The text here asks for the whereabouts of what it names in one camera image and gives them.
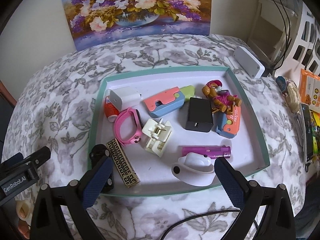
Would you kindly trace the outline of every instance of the floral bedspread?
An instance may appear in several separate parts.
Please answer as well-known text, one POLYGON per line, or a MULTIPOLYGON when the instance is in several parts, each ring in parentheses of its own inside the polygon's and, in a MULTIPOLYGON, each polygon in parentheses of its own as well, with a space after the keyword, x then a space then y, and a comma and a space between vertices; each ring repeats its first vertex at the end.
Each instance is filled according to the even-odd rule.
MULTIPOLYGON (((269 150, 271 165, 252 176, 260 185, 287 186, 293 212, 303 206, 305 170, 292 116, 271 78, 252 80, 233 58, 240 39, 186 34, 151 35, 98 45, 67 54, 38 71, 14 109, 4 142, 3 160, 17 152, 30 155, 50 147, 41 179, 17 196, 35 202, 39 187, 64 186, 86 171, 88 138, 101 80, 146 68, 188 65, 229 66, 252 104, 269 150)), ((106 239, 156 240, 173 223, 195 213, 232 208, 222 187, 184 195, 117 198, 100 196, 88 213, 106 239)), ((259 222, 263 210, 257 215, 259 222)), ((67 223, 80 239, 68 210, 67 223)), ((225 213, 198 218, 172 230, 166 239, 220 239, 235 218, 225 213)), ((248 239, 255 233, 251 228, 248 239)))

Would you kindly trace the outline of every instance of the pink watch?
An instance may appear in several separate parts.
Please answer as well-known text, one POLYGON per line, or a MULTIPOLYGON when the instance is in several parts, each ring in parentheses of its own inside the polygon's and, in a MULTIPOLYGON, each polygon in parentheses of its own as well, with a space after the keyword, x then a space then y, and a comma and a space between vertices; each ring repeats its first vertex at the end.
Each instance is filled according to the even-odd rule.
POLYGON ((140 119, 140 114, 137 109, 133 109, 133 108, 129 107, 128 109, 122 111, 118 115, 118 117, 115 121, 115 126, 114 126, 114 132, 115 132, 115 135, 116 135, 118 142, 120 142, 120 144, 123 146, 128 145, 128 144, 138 143, 139 141, 141 141, 142 126, 143 125, 142 125, 142 122, 140 119), (124 122, 124 120, 127 119, 128 117, 130 117, 130 115, 133 115, 133 119, 134 119, 134 122, 137 126, 137 130, 129 140, 124 141, 120 135, 120 128, 121 128, 121 125, 124 122))

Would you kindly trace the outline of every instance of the white device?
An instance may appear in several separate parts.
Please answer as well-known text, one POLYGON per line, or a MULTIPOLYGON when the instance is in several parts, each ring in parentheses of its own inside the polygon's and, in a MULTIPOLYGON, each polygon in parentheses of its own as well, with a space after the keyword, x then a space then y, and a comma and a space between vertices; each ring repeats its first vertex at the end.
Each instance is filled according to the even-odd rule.
POLYGON ((264 73, 265 67, 246 48, 237 46, 233 56, 251 78, 260 78, 264 73))
POLYGON ((110 90, 109 100, 121 112, 138 105, 141 101, 141 95, 132 87, 123 87, 110 90))
POLYGON ((193 152, 180 157, 172 165, 171 172, 181 181, 197 187, 209 186, 215 176, 211 158, 193 152))
POLYGON ((162 124, 162 118, 159 123, 150 118, 143 127, 142 132, 150 138, 145 150, 161 158, 167 146, 167 141, 172 135, 170 122, 166 121, 165 124, 162 124))

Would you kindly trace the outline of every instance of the flower vase painting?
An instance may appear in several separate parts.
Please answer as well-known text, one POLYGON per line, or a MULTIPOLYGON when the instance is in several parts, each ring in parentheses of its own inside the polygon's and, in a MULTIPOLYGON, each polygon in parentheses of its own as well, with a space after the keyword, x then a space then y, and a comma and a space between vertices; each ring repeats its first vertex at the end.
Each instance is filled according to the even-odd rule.
POLYGON ((78 51, 108 41, 210 31, 211 0, 62 0, 78 51))

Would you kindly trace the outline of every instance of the black greek key pattern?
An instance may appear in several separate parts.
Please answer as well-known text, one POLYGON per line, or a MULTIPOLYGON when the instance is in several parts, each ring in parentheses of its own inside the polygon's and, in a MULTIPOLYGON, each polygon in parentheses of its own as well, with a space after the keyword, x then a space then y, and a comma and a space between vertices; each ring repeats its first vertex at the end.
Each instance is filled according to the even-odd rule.
POLYGON ((107 142, 107 147, 111 153, 113 162, 127 187, 131 187, 140 182, 137 174, 134 172, 127 156, 122 151, 117 139, 107 142))

